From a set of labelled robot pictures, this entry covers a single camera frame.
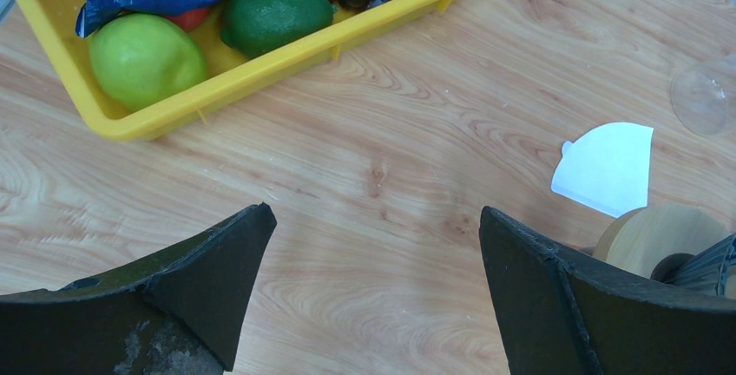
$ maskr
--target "lime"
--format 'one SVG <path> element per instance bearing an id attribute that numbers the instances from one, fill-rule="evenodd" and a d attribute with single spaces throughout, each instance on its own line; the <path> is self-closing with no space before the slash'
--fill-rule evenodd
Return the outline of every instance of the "lime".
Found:
<path id="1" fill-rule="evenodd" d="M 207 62 L 186 32 L 166 18 L 135 13 L 89 39 L 92 70 L 102 89 L 136 111 L 207 79 Z"/>
<path id="2" fill-rule="evenodd" d="M 333 13 L 328 0 L 230 0 L 220 37 L 255 58 L 329 26 Z"/>

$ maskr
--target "wood grain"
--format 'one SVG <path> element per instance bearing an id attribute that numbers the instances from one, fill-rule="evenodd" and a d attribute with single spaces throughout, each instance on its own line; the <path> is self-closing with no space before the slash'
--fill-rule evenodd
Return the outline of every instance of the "wood grain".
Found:
<path id="1" fill-rule="evenodd" d="M 698 255 L 729 234 L 723 223 L 697 207 L 660 204 L 638 208 L 614 220 L 598 240 L 593 257 L 653 278 L 664 259 L 679 253 Z"/>
<path id="2" fill-rule="evenodd" d="M 59 288 L 246 205 L 279 226 L 236 373 L 508 373 L 485 205 L 592 246 L 611 219 L 549 190 L 560 148 L 653 126 L 650 202 L 736 223 L 733 136 L 667 88 L 736 51 L 727 0 L 462 0 L 158 141 L 83 125 L 22 14 L 0 27 L 0 293 Z"/>

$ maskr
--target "red tomato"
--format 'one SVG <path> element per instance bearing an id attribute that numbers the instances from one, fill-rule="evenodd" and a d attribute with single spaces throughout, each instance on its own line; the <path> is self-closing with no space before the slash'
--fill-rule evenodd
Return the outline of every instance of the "red tomato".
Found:
<path id="1" fill-rule="evenodd" d="M 209 14 L 209 6 L 190 10 L 189 12 L 179 16 L 166 16 L 166 19 L 176 23 L 186 32 L 189 32 L 200 26 L 202 22 L 204 22 L 205 18 L 207 18 L 207 14 Z"/>

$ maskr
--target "clear wine glass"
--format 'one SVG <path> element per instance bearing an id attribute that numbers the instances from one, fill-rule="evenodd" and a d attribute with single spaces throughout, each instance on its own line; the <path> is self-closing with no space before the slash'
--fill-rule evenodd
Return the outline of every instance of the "clear wine glass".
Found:
<path id="1" fill-rule="evenodd" d="M 702 62 L 679 73 L 670 98 L 680 122 L 698 135 L 711 136 L 736 125 L 736 54 Z"/>

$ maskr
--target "wooden table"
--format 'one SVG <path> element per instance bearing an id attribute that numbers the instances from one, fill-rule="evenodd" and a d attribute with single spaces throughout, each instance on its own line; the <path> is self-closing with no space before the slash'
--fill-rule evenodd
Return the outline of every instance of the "wooden table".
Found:
<path id="1" fill-rule="evenodd" d="M 237 210 L 279 225 L 237 373 L 507 373 L 477 240 L 486 205 L 563 242 L 612 221 L 549 190 L 560 148 L 655 128 L 650 202 L 734 228 L 733 135 L 668 84 L 736 52 L 727 0 L 462 0 L 158 141 L 82 123 L 22 14 L 0 28 L 0 293 L 152 253 Z"/>

